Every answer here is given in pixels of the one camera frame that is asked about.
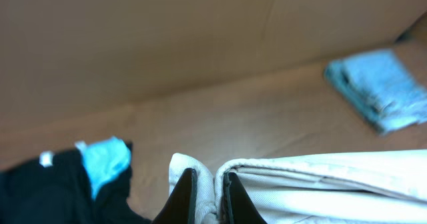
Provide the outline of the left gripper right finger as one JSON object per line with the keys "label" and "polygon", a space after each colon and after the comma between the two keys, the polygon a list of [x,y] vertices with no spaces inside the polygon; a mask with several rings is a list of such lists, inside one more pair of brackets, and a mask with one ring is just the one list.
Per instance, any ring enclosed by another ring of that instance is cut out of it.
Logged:
{"label": "left gripper right finger", "polygon": [[226,223],[266,224],[236,173],[228,172],[224,175],[223,209]]}

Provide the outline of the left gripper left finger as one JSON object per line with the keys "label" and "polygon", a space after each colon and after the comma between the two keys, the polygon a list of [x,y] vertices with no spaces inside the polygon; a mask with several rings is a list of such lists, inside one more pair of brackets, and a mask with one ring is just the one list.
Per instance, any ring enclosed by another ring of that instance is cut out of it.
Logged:
{"label": "left gripper left finger", "polygon": [[197,197],[197,173],[195,169],[183,171],[163,209],[152,224],[194,224]]}

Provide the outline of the beige khaki shorts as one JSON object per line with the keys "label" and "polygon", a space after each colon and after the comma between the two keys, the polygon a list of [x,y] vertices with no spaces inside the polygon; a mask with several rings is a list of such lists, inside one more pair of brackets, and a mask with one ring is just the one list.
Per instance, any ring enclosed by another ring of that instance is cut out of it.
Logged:
{"label": "beige khaki shorts", "polygon": [[176,153],[169,164],[171,188],[187,168],[197,175],[196,223],[230,220],[224,199],[229,173],[267,223],[426,222],[425,150],[234,159],[216,173]]}

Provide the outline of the light blue t-shirt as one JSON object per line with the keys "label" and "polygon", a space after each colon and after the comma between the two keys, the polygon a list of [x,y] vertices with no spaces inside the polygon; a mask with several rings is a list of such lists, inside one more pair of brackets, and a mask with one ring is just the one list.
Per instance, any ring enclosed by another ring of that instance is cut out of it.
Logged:
{"label": "light blue t-shirt", "polygon": [[84,141],[78,141],[75,147],[81,153],[93,200],[96,200],[104,185],[117,179],[131,164],[131,150],[117,137],[89,145]]}

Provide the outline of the black t-shirt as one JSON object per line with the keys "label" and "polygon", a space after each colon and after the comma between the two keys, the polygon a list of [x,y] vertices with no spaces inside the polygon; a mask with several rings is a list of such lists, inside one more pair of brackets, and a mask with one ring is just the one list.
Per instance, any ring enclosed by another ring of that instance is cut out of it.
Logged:
{"label": "black t-shirt", "polygon": [[60,152],[50,167],[28,160],[1,172],[1,222],[150,223],[127,204],[131,176],[127,168],[92,198],[78,150]]}

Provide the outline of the folded light blue jeans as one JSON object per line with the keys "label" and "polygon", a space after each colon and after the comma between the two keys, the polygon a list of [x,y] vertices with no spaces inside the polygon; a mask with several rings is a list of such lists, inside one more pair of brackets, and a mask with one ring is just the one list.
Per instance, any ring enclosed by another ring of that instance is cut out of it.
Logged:
{"label": "folded light blue jeans", "polygon": [[426,122],[426,88],[392,49],[335,59],[324,77],[380,134]]}

